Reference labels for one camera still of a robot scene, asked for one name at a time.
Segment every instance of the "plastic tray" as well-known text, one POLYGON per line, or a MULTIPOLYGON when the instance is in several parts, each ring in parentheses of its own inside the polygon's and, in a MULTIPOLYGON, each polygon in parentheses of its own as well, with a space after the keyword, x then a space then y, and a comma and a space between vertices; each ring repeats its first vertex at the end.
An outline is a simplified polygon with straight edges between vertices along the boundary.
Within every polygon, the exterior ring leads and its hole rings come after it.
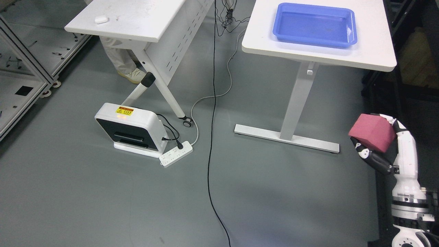
POLYGON ((346 8, 282 3, 273 34, 279 41, 326 47, 357 43, 354 12, 346 8))

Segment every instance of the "yellow label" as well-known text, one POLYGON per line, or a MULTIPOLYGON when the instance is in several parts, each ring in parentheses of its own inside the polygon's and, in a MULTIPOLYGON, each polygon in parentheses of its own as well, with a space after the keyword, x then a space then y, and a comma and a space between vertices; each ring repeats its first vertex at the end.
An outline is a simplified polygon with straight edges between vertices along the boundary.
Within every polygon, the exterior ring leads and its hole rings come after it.
POLYGON ((134 111, 134 109, 130 109, 130 108, 126 108, 126 107, 120 106, 119 108, 117 108, 116 113, 120 113, 120 114, 125 114, 125 115, 128 115, 128 116, 131 116, 133 111, 134 111))

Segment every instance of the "pink cube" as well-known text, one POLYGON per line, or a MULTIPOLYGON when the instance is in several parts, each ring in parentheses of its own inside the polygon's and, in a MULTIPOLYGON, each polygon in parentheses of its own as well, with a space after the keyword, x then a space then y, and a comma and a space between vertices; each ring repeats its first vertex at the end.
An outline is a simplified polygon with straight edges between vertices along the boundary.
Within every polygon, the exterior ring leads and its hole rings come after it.
POLYGON ((369 149, 383 153, 396 137, 392 126, 385 118, 369 114, 361 114, 348 135, 357 138, 369 149))

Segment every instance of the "robotic hand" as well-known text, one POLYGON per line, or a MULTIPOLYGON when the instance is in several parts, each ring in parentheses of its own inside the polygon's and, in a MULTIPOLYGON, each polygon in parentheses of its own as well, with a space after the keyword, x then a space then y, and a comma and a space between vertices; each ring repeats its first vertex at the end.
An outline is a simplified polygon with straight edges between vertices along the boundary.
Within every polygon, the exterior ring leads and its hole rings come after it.
POLYGON ((392 190, 393 226, 399 233, 393 238, 392 247, 431 247, 429 239, 439 246, 438 237, 427 229, 434 223, 432 214, 428 213, 427 196, 417 181, 416 143, 410 132, 391 116, 379 116, 388 120, 398 139, 398 154, 393 165, 381 153, 370 150, 356 138, 351 137, 359 156, 378 172, 387 175, 394 173, 396 185, 392 190))

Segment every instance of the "white cable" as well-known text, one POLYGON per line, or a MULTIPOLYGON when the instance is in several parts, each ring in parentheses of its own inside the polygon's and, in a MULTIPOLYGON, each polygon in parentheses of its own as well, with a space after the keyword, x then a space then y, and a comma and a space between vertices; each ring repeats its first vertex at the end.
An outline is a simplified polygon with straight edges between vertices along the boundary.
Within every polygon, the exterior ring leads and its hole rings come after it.
MULTIPOLYGON (((230 91, 230 89, 232 88, 232 74, 230 73, 229 63, 230 63, 230 60, 232 60, 233 56, 235 56, 236 52, 238 51, 238 41, 239 41, 239 37, 241 36, 241 34, 242 34, 245 30, 246 30, 246 28, 245 28, 244 30, 242 30, 242 31, 238 34, 238 38, 236 38, 236 49, 235 49, 235 52, 234 52, 234 53, 232 54, 232 56, 230 57, 229 61, 227 61, 227 71, 229 72, 229 76, 230 76, 230 87, 229 87, 229 89, 228 89, 225 93, 220 94, 220 95, 217 95, 217 97, 221 97, 221 96, 226 95, 226 94, 230 91)), ((195 139, 195 141, 194 141, 193 143, 191 143, 192 146, 198 141, 198 134, 199 134, 198 125, 197 125, 197 122, 195 121, 195 118, 194 118, 194 115, 193 115, 194 107, 195 107, 195 105, 196 105, 198 102, 200 102, 201 100, 203 100, 203 99, 205 99, 205 98, 213 98, 213 97, 215 97, 215 96, 213 95, 213 96, 202 97, 201 99, 197 100, 197 101, 194 103, 194 105, 192 106, 192 109, 191 109, 191 118, 192 118, 192 121, 193 121, 194 124, 195 124, 195 127, 197 128, 197 138, 195 139)))

